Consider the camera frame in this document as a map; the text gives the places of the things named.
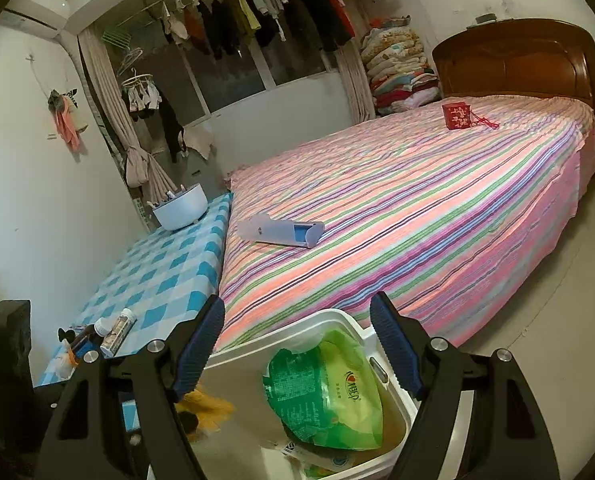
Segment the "dark brown glass bottle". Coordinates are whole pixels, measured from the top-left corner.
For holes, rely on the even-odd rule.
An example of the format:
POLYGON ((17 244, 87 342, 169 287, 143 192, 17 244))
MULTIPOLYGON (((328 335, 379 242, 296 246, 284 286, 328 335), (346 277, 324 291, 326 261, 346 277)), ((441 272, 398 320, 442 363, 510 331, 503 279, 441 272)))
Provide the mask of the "dark brown glass bottle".
POLYGON ((77 332, 74 328, 70 330, 58 329, 58 339, 66 342, 76 362, 81 361, 84 355, 90 350, 98 350, 104 341, 104 334, 97 330, 92 324, 86 325, 77 332))

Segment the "white sock drying rack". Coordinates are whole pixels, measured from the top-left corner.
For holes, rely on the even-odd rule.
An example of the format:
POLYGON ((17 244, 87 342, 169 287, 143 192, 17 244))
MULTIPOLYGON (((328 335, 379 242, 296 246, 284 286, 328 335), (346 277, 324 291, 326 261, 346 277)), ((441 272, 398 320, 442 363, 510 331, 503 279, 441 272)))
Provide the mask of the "white sock drying rack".
POLYGON ((128 114, 135 122, 153 116, 163 102, 160 90, 149 73, 134 73, 125 79, 121 92, 128 114))

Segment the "brown wooden headboard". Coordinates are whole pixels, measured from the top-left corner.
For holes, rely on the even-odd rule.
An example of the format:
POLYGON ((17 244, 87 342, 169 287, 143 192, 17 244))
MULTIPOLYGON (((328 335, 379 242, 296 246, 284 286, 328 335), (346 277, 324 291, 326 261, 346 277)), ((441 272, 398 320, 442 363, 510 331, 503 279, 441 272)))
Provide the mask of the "brown wooden headboard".
POLYGON ((595 114, 595 40, 577 25, 520 18, 475 26, 440 42, 432 58, 445 96, 562 96, 595 114))

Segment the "hanging clothes row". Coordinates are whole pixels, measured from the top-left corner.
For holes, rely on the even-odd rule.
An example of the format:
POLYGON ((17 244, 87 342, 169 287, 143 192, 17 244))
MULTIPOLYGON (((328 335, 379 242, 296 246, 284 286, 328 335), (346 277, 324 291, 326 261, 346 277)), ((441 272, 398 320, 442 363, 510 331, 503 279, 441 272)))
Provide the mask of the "hanging clothes row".
POLYGON ((156 21, 170 44, 190 44, 219 60, 239 55, 253 38, 261 48, 278 39, 303 51, 335 53, 356 37, 346 0, 174 0, 156 21))

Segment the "blue checkered tablecloth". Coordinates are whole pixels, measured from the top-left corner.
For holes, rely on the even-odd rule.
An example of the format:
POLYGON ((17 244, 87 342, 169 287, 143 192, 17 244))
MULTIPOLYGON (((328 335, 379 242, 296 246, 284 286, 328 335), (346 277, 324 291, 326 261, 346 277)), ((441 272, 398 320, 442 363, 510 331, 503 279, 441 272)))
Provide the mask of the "blue checkered tablecloth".
POLYGON ((123 310, 132 311, 136 322, 118 351, 127 356, 194 318, 218 289, 230 208, 232 194, 227 193, 211 200, 192 226, 176 232, 157 229, 138 240, 87 300, 72 327, 79 330, 100 318, 114 322, 123 310))

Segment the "pink striped bed sheet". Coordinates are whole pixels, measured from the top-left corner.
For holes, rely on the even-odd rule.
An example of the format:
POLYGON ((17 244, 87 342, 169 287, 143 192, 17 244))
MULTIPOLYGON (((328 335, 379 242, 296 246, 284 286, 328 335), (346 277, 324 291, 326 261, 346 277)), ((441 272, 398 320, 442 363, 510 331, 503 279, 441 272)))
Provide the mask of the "pink striped bed sheet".
POLYGON ((498 129, 449 130, 441 103, 236 170, 220 279, 229 349, 317 311, 368 326, 370 299, 463 344, 549 255, 595 173, 595 114, 567 98, 467 99, 498 129), (325 223, 311 248, 243 240, 255 214, 325 223))

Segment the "yellow paper bag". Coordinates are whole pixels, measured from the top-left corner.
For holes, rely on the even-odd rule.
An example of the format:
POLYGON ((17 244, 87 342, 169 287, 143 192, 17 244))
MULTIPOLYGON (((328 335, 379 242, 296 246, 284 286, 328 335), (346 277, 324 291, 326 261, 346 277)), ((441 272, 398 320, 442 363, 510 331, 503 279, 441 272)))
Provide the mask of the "yellow paper bag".
POLYGON ((186 393, 175 404, 175 410, 187 440, 192 443, 220 431, 236 408, 232 402, 211 396, 198 387, 186 393))

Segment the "green plastic snack bag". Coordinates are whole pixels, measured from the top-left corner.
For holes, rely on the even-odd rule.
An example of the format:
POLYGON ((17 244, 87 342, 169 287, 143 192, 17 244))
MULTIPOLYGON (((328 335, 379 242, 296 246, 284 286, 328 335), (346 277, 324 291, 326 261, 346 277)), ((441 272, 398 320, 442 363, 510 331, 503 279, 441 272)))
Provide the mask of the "green plastic snack bag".
POLYGON ((303 443, 348 451, 383 443, 377 379, 360 344, 343 330, 329 330, 302 352, 279 350, 262 384, 270 408, 303 443))

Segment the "red gift bag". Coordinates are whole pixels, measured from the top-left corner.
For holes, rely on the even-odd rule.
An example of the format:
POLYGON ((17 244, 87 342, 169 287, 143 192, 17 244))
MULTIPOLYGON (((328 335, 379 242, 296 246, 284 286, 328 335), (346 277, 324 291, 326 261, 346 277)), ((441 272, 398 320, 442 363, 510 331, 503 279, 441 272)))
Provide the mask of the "red gift bag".
POLYGON ((449 130, 469 129, 475 126, 486 126, 498 129, 497 122, 476 115, 466 102, 453 102, 442 105, 446 127, 449 130))

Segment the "pink cloth on wall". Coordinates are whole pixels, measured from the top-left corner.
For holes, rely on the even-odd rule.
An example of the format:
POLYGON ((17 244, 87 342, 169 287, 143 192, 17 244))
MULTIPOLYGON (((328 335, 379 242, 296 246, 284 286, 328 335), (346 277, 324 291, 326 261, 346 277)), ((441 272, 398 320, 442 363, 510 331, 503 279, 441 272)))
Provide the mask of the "pink cloth on wall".
POLYGON ((47 105, 60 138, 72 153, 81 151, 81 135, 88 128, 88 122, 72 96, 52 90, 47 105))

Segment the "white air conditioner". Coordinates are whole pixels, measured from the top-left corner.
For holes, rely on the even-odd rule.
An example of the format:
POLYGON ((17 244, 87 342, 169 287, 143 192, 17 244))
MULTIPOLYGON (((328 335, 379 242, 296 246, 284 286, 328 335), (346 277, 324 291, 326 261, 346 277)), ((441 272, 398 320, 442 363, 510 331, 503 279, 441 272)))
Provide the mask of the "white air conditioner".
POLYGON ((63 32, 75 34, 66 0, 9 0, 0 12, 0 26, 46 40, 57 40, 63 32))

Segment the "white round basin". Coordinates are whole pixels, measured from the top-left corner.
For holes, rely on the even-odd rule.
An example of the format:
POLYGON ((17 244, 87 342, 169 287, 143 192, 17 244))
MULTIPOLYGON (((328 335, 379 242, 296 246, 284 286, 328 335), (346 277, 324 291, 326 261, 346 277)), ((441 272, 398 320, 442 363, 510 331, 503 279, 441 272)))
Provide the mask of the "white round basin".
POLYGON ((202 186, 197 183, 191 188, 179 188, 176 192, 168 190, 163 200, 159 203, 148 200, 147 206, 164 230, 178 231, 200 220, 208 211, 209 201, 202 186))

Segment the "beige tied curtain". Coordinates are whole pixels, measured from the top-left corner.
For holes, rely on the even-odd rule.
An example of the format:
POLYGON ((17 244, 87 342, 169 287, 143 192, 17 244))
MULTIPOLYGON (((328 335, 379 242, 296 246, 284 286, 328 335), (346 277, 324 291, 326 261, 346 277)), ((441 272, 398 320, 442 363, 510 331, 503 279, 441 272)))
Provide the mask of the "beige tied curtain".
POLYGON ((80 32, 77 40, 102 110, 123 145, 127 185, 130 188, 142 188, 142 193, 150 203, 162 203, 168 198, 168 191, 175 190, 176 184, 154 156, 140 144, 106 47, 94 26, 80 32))

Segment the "white plastic trash bin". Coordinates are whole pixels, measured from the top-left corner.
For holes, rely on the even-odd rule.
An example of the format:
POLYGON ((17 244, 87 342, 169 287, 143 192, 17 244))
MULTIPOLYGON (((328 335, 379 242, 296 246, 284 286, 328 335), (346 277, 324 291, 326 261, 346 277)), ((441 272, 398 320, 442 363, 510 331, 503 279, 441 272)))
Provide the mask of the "white plastic trash bin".
POLYGON ((323 310, 213 354, 175 410, 210 479, 384 479, 418 404, 373 330, 323 310))

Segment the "white tube with label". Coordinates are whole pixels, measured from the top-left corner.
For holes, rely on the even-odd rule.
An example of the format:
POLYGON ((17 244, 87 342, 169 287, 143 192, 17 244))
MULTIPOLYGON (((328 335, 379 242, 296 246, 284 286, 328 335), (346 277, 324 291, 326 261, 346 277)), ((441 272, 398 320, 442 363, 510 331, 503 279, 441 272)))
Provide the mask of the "white tube with label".
POLYGON ((137 316, 132 310, 123 309, 121 311, 110 332, 104 336, 100 344, 100 351, 106 359, 116 356, 136 321, 137 316))

